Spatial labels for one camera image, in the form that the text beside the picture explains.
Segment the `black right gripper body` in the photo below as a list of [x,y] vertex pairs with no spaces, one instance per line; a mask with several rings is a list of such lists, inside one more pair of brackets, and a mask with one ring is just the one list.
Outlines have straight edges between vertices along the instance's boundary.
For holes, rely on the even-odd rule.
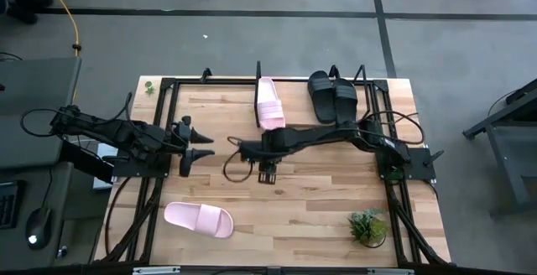
[[279,162],[279,155],[263,149],[261,141],[242,141],[239,145],[241,160],[249,163],[258,163],[259,172],[275,174]]

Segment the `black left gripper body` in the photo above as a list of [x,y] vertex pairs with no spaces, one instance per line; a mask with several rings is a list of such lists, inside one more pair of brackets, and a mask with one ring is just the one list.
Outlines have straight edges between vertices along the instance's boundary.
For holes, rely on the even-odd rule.
[[182,154],[180,160],[180,176],[188,177],[190,175],[191,165],[193,163],[192,151],[189,149],[190,145],[190,124],[191,117],[183,116],[179,122],[174,123],[173,133],[176,138],[179,139],[185,146],[185,151]]

